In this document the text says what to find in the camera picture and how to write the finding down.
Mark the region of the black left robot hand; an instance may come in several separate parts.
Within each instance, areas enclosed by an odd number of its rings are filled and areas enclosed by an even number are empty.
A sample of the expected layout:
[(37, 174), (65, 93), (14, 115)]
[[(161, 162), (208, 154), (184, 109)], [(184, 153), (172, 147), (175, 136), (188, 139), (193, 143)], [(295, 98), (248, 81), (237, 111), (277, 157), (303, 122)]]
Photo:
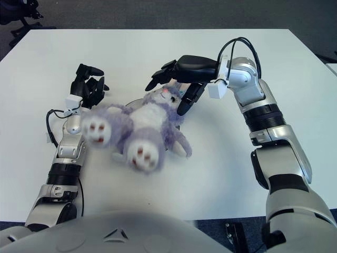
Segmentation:
[(82, 98), (82, 107), (91, 109), (98, 105), (110, 88), (105, 85), (104, 72), (92, 66), (80, 64), (75, 80), (71, 84), (70, 94)]

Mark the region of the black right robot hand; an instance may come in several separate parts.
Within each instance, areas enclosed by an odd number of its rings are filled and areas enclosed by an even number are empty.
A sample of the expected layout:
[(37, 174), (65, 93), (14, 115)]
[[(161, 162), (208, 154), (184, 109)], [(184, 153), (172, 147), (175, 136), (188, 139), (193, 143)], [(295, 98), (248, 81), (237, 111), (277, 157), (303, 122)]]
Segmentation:
[(206, 85), (216, 78), (218, 65), (217, 61), (206, 57), (183, 55), (178, 60), (164, 64), (159, 71), (156, 71), (145, 90), (150, 91), (157, 84), (168, 83), (171, 79), (188, 83), (190, 86), (177, 108), (178, 115), (183, 116), (198, 101)]

